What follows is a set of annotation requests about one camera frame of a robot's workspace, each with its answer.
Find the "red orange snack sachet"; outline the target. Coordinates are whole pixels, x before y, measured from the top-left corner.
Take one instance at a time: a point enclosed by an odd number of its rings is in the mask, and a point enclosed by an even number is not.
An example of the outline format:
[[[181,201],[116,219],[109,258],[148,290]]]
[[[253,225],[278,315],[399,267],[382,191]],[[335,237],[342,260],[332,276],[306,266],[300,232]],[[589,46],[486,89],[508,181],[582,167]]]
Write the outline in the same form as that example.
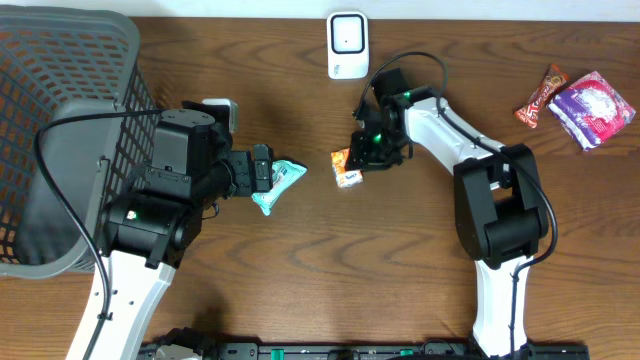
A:
[[[514,116],[530,128],[536,128],[541,109],[551,96],[565,85],[568,80],[569,77],[567,74],[562,72],[556,64],[551,64],[541,83],[527,103],[516,110]]]

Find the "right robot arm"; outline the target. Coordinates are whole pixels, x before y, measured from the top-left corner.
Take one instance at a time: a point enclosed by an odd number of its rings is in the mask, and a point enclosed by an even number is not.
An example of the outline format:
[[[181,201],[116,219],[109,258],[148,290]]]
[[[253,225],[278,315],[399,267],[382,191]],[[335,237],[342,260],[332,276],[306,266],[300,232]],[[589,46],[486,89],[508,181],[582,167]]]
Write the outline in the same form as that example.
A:
[[[386,170],[419,145],[452,175],[455,229],[476,268],[475,350],[525,358],[526,281],[549,228],[533,153],[482,135],[435,89],[411,87],[399,69],[378,73],[368,89],[378,106],[355,110],[362,128],[352,135],[346,169]]]

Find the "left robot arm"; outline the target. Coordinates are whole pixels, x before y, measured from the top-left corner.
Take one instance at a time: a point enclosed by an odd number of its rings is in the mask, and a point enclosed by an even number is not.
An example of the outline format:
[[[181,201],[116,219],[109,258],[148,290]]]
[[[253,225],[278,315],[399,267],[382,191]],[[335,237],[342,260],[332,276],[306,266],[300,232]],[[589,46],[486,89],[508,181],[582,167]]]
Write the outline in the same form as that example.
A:
[[[237,105],[228,99],[185,101],[161,112],[152,157],[142,166],[142,188],[123,191],[101,216],[98,240],[109,308],[103,311],[98,303],[96,276],[68,358],[135,358],[187,247],[201,231],[204,211],[220,198],[272,189],[273,152],[265,144],[233,150],[237,119]]]

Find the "mint green wipes packet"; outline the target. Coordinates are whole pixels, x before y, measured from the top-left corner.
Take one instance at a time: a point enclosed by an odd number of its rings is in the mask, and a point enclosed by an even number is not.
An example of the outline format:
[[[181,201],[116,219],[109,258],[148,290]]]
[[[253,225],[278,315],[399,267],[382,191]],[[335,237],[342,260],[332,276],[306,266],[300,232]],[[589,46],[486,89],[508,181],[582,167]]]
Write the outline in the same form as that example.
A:
[[[251,198],[260,207],[262,213],[269,216],[280,196],[306,172],[306,167],[291,161],[275,161],[272,165],[273,187],[266,193],[254,193]]]

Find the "purple noodle packet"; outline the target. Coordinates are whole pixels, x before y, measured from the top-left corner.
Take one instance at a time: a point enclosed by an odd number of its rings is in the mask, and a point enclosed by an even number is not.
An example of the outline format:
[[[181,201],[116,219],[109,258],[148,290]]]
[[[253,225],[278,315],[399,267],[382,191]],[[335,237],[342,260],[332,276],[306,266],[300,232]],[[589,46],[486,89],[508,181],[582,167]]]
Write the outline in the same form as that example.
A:
[[[604,144],[636,115],[636,110],[598,71],[559,92],[548,108],[583,151]]]

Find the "small orange snack packet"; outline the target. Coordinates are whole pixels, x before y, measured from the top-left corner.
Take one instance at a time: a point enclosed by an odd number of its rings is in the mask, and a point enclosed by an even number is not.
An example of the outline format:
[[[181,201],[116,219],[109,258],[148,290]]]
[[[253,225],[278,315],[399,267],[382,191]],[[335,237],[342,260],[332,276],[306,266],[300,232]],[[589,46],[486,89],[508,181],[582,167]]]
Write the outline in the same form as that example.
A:
[[[346,164],[350,150],[341,149],[330,154],[332,169],[339,188],[350,188],[363,182],[360,170],[347,170]]]

